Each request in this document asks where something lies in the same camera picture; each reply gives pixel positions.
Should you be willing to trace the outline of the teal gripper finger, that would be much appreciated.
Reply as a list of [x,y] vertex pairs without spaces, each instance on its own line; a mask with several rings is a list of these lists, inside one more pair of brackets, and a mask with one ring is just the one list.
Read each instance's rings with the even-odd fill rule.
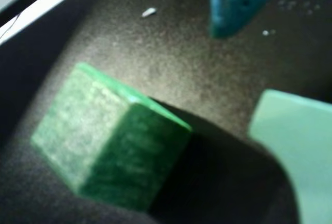
[[227,38],[243,27],[264,7],[268,0],[210,0],[210,35]]

